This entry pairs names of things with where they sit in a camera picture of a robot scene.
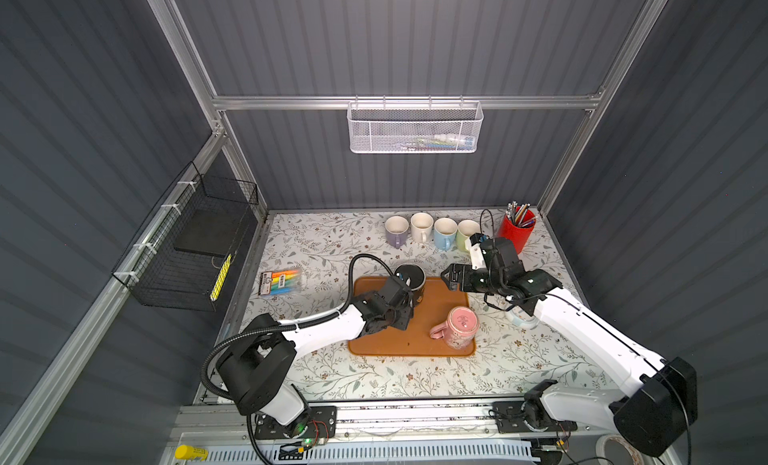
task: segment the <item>black wire basket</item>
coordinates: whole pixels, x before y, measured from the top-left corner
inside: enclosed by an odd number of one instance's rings
[[[113,270],[142,305],[216,311],[228,306],[259,223],[256,184],[198,175],[168,208],[126,271]]]

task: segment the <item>highlighter package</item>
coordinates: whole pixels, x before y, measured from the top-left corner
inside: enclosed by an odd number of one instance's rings
[[[301,270],[264,271],[261,274],[259,295],[279,295],[301,288]]]

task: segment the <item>green mug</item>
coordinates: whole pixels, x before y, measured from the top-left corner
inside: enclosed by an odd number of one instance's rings
[[[462,220],[458,223],[458,232],[456,232],[456,247],[458,247],[461,251],[466,251],[469,253],[469,249],[467,248],[466,240],[475,235],[475,233],[480,233],[480,224],[475,222],[474,220]]]

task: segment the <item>purple mug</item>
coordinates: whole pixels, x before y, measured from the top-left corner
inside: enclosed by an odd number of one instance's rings
[[[384,226],[386,227],[386,242],[389,245],[399,249],[408,237],[408,220],[400,216],[389,217]]]

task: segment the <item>yellow cap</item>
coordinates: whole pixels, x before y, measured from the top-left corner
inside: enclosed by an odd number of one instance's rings
[[[189,445],[179,445],[176,449],[175,455],[178,460],[192,460],[194,458],[205,460],[208,458],[208,451],[204,448],[190,447]]]

